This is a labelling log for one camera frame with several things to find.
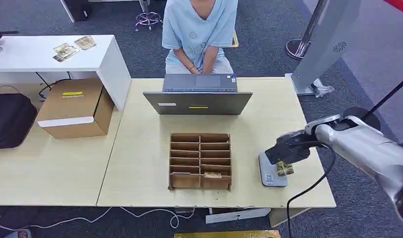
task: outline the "plastic bag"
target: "plastic bag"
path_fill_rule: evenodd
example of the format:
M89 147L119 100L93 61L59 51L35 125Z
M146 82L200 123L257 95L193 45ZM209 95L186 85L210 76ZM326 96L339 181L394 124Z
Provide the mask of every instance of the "plastic bag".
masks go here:
M320 98L328 93L331 93L335 90L332 86L324 86L319 79L316 79L314 83L311 84L311 87L316 94L316 98Z

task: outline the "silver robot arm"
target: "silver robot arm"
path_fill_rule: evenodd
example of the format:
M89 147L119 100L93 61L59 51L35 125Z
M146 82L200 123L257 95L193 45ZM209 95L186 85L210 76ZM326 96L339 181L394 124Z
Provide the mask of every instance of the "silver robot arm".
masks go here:
M403 148L354 116L313 121L305 134L330 145L336 153L371 177L389 196L403 221Z

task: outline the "laptop lid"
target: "laptop lid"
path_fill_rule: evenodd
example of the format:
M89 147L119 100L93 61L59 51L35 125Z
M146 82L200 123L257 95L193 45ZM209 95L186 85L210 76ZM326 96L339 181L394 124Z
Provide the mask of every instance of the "laptop lid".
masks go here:
M239 115L253 93L143 92L159 114Z

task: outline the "white cable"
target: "white cable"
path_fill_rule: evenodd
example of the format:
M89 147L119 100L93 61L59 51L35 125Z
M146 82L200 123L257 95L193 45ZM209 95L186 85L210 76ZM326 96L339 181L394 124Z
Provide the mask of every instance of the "white cable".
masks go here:
M2 86L0 86L0 89L3 88L3 87L13 88L13 89L15 89L15 90L17 91L17 93L20 93L19 90L18 90L17 88L13 87L13 86L10 86L10 85L2 85Z
M123 209L124 211L126 211L126 212L132 214L132 215L135 216L136 218L139 218L139 217L144 216L144 215L146 215L146 214L148 214L148 213L156 212L156 211L169 212L169 213L171 213L171 214L173 215L173 217L169 220L169 224L171 225L172 228L177 228L177 227L180 225L180 219L178 219L179 217L184 218L184 219L190 219L190 218L194 215L194 210L195 210L195 208L193 208L193 212L191 213L191 215L190 215L189 217L185 217L185 216L177 215L177 214L171 212L170 210L161 209L161 208L159 208L159 209L153 209L153 210L151 210L151 211L142 213L142 214L140 214L140 215L136 215L136 214L134 214L133 212L127 210L127 209L124 208L124 207L120 207L120 208ZM176 225L176 226L174 226L174 225L172 224L172 220L173 220L174 218L177 219L177 225Z
M22 227L22 228L19 228L19 229L12 229L12 228L8 228L8 227L4 227L4 226L0 225L0 228L3 228L3 229L6 229L6 230L15 232L15 231L18 231L18 230L21 230L21 229L25 229L25 228L28 228L28 227L37 227L37 228L41 228L41 229L51 228L51 227L55 227L55 226L57 226L57 225L59 225L59 224L66 223L66 222L71 222L71 221L74 221L74 220L85 220L85 221L87 221L87 222L89 222L89 223L94 223L94 222L98 221L99 219L101 219L103 216L105 216L105 215L109 212L109 210L110 210L111 208L112 208L112 207L108 208L102 215L100 215L99 217L95 218L94 220L89 220L89 219L87 219L87 218L85 218L85 217L76 217L76 218L72 218L72 219L69 219L69 220L57 222L57 223L55 223L55 224L53 224L53 225L50 225L50 226L47 226L47 227L42 227L42 226L39 226L39 225L30 225L30 226L25 226L25 227ZM126 212L132 214L132 215L135 216L136 218L139 218L139 217L141 217L141 216L144 216L144 215L146 215L146 214L148 214L148 213L155 212L155 211L165 211L165 212L169 212L169 213L173 214L173 217L172 217L171 220L169 221L169 224L171 225L172 228L177 228L178 225L180 224L180 220L178 219L179 217L184 218L184 219L189 219L189 218L191 218L191 217L194 215L194 210L195 210L195 208L193 208L193 212L191 213L191 215L190 215L189 217L185 217L185 216L177 215L177 214L175 214L174 212L171 212L170 210L166 210L166 209L153 209L153 210L148 211L148 212L145 212L145 213L143 213L143 214L136 215L136 214L134 214L133 212L131 212L131 211L125 209L124 207L120 207L120 208L123 209L124 211L126 211ZM176 225L176 226L172 225L172 220L173 220L174 218L177 219L177 225Z

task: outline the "cardboard compartment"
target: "cardboard compartment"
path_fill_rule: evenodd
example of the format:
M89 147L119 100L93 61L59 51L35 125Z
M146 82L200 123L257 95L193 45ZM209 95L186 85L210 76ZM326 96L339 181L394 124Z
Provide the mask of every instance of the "cardboard compartment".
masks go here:
M188 133L171 134L171 142L200 142L200 135Z
M231 158L231 151L229 150L200 151L200 158Z
M229 134L171 134L169 187L231 188Z
M219 142L229 142L228 134L201 134L201 143L219 143Z
M172 188L200 188L200 175L170 174L170 187Z
M175 158L199 158L200 152L199 151L192 151L192 150L170 150L169 157Z
M231 184L231 176L222 176L221 178L209 178L203 176L201 185L205 189L228 189Z
M183 165L171 165L169 166L170 173L181 173L181 174L200 174L199 166L183 166Z
M169 158L169 165L200 166L198 158Z
M226 158L201 158L200 163L204 165L228 165L231 166L231 159Z
M211 172L211 173L219 173L222 176L231 176L232 170L231 166L227 165L201 165L201 173Z
M200 150L231 150L231 144L225 143L201 143Z
M171 150L194 150L199 151L198 142L171 142Z

